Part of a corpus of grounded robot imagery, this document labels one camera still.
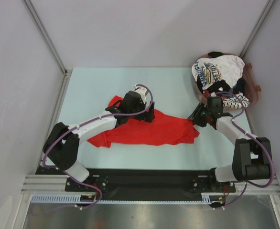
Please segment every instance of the clothing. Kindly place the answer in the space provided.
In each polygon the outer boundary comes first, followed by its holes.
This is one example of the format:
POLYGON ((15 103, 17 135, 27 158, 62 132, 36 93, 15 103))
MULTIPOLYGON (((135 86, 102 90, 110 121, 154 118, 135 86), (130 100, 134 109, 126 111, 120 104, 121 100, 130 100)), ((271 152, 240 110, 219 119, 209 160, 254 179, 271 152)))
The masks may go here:
MULTIPOLYGON (((122 98, 115 96, 109 103, 113 105, 122 98)), ((154 110, 155 118, 151 123, 130 118, 127 123, 90 139, 88 142, 96 147, 111 147, 111 143, 146 144, 160 146, 164 144, 194 143, 199 132, 190 120, 165 115, 154 110)))
POLYGON ((246 87, 246 80, 241 78, 237 81, 236 86, 233 88, 233 93, 234 94, 242 93, 243 95, 245 95, 245 87, 246 87))
POLYGON ((219 56, 223 56, 224 54, 222 52, 210 52, 208 53, 209 58, 216 58, 219 56))
POLYGON ((208 90, 204 90, 203 96, 206 98, 210 96, 211 93, 208 92, 208 90))
MULTIPOLYGON (((249 100, 242 94, 236 94, 236 96, 241 100, 243 103, 244 107, 248 107, 250 105, 249 100)), ((231 107, 231 108, 242 108, 241 103, 236 97, 231 97, 223 100, 223 104, 226 107, 231 107)))
POLYGON ((209 93, 217 93, 217 92, 229 92, 230 91, 230 87, 229 85, 226 83, 225 80, 221 80, 218 81, 214 84, 212 84, 210 87, 207 88, 209 93))
POLYGON ((195 81, 199 79, 203 90, 212 84, 225 80, 232 88, 242 77, 245 64, 241 58, 233 55, 223 55, 216 58, 201 58, 192 66, 192 74, 195 81))
POLYGON ((203 93, 203 85, 202 85, 202 83, 201 83, 201 81, 199 79, 197 79, 196 85, 197 85, 197 88, 199 89, 199 91, 201 93, 203 93))

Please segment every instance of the red shirt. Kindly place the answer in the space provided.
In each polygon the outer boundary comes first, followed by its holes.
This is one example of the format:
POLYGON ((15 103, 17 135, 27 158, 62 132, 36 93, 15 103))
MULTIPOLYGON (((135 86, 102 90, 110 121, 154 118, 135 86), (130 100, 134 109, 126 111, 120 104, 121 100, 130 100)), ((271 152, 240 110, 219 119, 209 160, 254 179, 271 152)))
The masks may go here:
MULTIPOLYGON (((122 98, 115 96, 109 103, 112 106, 122 98)), ((165 115, 154 110, 155 118, 151 123, 130 118, 127 123, 104 131, 90 139, 88 142, 96 147, 111 147, 111 143, 146 144, 160 146, 164 144, 177 145, 179 143, 193 144, 199 132, 193 127, 190 120, 165 115)))

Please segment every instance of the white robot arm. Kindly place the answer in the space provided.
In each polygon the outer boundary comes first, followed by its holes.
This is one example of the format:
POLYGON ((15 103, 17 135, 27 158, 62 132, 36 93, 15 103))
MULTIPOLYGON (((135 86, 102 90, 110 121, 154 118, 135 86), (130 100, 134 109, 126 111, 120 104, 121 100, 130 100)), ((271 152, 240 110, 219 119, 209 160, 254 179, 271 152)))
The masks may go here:
POLYGON ((89 176, 88 170, 77 160, 78 146, 87 139, 107 130, 116 128, 135 118, 145 122, 152 122, 154 116, 154 102, 146 108, 146 95, 150 92, 141 84, 135 85, 134 91, 125 94, 122 101, 107 107, 99 116, 82 123, 64 125, 57 123, 52 129, 43 151, 43 164, 48 157, 55 167, 83 182, 89 176))
POLYGON ((211 169, 217 182, 241 182, 274 176, 270 141, 249 134, 235 124, 232 115, 223 112, 221 97, 208 97, 207 105, 200 103, 188 119, 201 127, 210 124, 235 146, 231 165, 211 169), (251 153, 258 158, 251 159, 251 153))

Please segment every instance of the wire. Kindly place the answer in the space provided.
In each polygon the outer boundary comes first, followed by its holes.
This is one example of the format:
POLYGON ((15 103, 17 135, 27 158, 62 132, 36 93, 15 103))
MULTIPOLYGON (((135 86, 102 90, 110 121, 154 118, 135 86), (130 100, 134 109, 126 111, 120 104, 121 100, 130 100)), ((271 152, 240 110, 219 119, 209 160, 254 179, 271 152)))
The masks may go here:
MULTIPOLYGON (((145 109, 142 110, 142 111, 139 111, 139 112, 136 112, 136 113, 132 113, 132 114, 106 114, 106 115, 103 115, 103 116, 101 116, 101 117, 96 117, 96 118, 90 119, 90 120, 88 120, 88 121, 86 121, 86 122, 83 122, 82 124, 79 125, 79 127, 78 127, 78 126, 75 126, 75 127, 71 128, 71 129, 69 129, 68 131, 66 131, 65 133, 63 133, 58 139, 56 139, 56 140, 50 145, 50 147, 47 149, 47 151, 45 152, 45 154, 44 154, 44 156, 43 156, 43 167, 46 167, 46 168, 56 168, 56 166, 48 166, 48 165, 45 164, 45 161, 46 161, 46 159, 47 159, 49 153, 51 152, 51 150, 54 148, 54 146, 55 146, 58 142, 60 142, 60 141, 61 141, 65 136, 67 136, 70 132, 75 131, 77 128, 80 128, 80 127, 83 127, 83 126, 85 126, 85 125, 88 125, 89 123, 94 122, 94 121, 96 121, 96 120, 99 120, 99 119, 101 119, 101 118, 106 118, 106 117, 111 117, 111 116, 136 116, 136 115, 140 115, 140 114, 142 114, 142 113, 148 111, 149 108, 151 107, 152 103, 153 103, 153 94, 152 94, 152 92, 150 91, 150 89, 149 89, 147 86, 145 86, 145 85, 136 84, 136 86, 144 87, 144 88, 148 91, 148 93, 150 93, 151 101, 150 101, 150 104, 148 105, 147 108, 145 108, 145 109)), ((77 179, 75 179, 74 177, 71 177, 71 176, 70 176, 70 178, 71 178, 73 181, 75 181, 76 183, 78 183, 78 184, 80 184, 80 185, 83 185, 83 186, 90 187, 90 188, 94 188, 97 192, 100 193, 100 196, 99 196, 98 200, 96 200, 95 202, 91 203, 90 205, 88 205, 88 206, 86 206, 86 207, 80 207, 80 209, 90 208, 90 207, 94 206, 96 203, 98 203, 98 202, 102 199, 102 197, 103 197, 102 191, 101 191, 98 187, 96 187, 96 185, 93 186, 93 185, 89 185, 89 184, 80 182, 80 181, 78 181, 77 179)), ((52 212, 52 211, 54 211, 54 210, 61 209, 61 208, 65 208, 65 207, 75 207, 75 205, 63 205, 63 206, 59 206, 59 207, 57 207, 57 208, 54 208, 54 209, 51 209, 51 210, 49 210, 49 211, 43 212, 42 214, 47 214, 47 213, 50 213, 50 212, 52 212)))
MULTIPOLYGON (((97 187, 97 184, 96 184, 96 183, 94 183, 94 184, 93 184, 93 186, 94 186, 94 187, 97 187)), ((98 191, 96 190, 96 195, 97 195, 97 192, 98 192, 98 191)))
POLYGON ((240 198, 243 196, 243 194, 244 194, 245 191, 246 191, 246 188, 247 188, 247 183, 245 183, 244 189, 242 190, 241 194, 240 194, 236 199, 234 199, 234 200, 231 201, 230 203, 224 205, 223 207, 219 207, 219 208, 217 208, 217 209, 224 209, 224 207, 228 207, 229 205, 232 205, 233 203, 235 203, 238 199, 240 199, 240 198))
POLYGON ((229 190, 226 185, 223 187, 223 189, 224 189, 224 198, 226 198, 229 196, 229 190))

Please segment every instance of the gray wall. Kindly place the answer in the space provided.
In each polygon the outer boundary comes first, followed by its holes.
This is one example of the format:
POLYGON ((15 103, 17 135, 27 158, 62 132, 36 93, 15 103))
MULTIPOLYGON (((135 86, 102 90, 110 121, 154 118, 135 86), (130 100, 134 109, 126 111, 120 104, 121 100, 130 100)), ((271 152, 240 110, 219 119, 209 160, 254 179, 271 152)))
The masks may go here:
POLYGON ((61 81, 22 1, 0 1, 0 203, 11 196, 12 209, 35 169, 61 81))
POLYGON ((67 68, 186 67, 239 54, 267 0, 32 0, 67 68))
POLYGON ((255 130, 270 139, 280 182, 280 1, 250 48, 246 60, 261 86, 258 104, 249 114, 255 130))

